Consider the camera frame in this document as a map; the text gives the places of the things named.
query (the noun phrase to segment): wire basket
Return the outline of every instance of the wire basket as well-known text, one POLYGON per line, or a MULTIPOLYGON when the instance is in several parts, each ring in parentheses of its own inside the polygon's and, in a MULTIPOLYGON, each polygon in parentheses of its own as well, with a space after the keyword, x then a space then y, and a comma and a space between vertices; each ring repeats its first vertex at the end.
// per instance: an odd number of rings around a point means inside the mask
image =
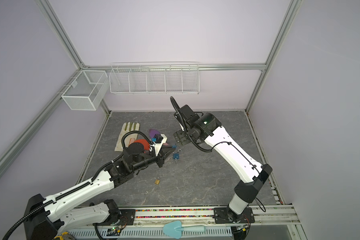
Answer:
POLYGON ((95 111, 109 88, 105 71, 82 70, 61 97, 72 110, 95 111))
POLYGON ((114 94, 199 93, 198 66, 130 67, 117 66, 109 74, 114 94))

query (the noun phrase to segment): white mesh basket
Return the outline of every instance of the white mesh basket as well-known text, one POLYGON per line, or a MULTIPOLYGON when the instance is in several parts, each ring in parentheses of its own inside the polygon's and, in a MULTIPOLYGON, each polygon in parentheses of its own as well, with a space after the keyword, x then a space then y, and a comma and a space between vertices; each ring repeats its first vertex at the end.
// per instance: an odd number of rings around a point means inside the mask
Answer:
POLYGON ((109 88, 105 71, 82 70, 61 97, 72 110, 93 110, 109 88))
POLYGON ((114 94, 199 93, 197 66, 163 68, 112 68, 110 91, 114 94))

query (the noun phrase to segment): robotic arm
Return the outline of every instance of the robotic arm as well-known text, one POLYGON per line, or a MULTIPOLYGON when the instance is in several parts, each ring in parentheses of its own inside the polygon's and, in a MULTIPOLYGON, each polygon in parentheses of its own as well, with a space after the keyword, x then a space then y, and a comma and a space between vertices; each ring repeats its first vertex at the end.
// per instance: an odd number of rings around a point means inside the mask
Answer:
MULTIPOLYGON (((272 168, 267 164, 260 164, 247 154, 212 114, 206 113, 199 117, 188 105, 179 108, 173 97, 171 103, 176 111, 174 116, 182 128, 173 134, 177 146, 191 142, 204 152, 215 149, 239 175, 240 182, 235 187, 235 194, 227 208, 220 211, 218 218, 221 223, 240 222, 245 208, 253 202, 271 174, 272 168), (200 147, 201 142, 212 148, 200 147)), ((126 133, 121 140, 123 153, 103 165, 92 178, 45 198, 40 194, 31 197, 24 217, 10 228, 3 240, 7 240, 21 223, 24 223, 27 240, 50 240, 69 229, 92 223, 117 225, 122 213, 114 200, 106 200, 85 208, 75 207, 130 180, 136 170, 144 169, 153 163, 162 167, 165 159, 175 148, 163 145, 167 141, 164 134, 156 134, 153 139, 156 139, 155 142, 139 131, 126 133), (139 142, 125 146, 125 138, 134 133, 145 138, 150 145, 149 151, 144 151, 144 145, 139 142)))

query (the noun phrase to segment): yellow tool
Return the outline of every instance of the yellow tool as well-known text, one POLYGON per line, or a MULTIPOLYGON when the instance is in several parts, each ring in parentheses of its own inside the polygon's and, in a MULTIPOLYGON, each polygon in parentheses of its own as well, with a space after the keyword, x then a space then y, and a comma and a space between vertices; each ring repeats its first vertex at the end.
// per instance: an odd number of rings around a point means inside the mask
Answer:
POLYGON ((76 240, 76 238, 72 237, 68 232, 63 232, 61 236, 56 236, 54 240, 76 240))

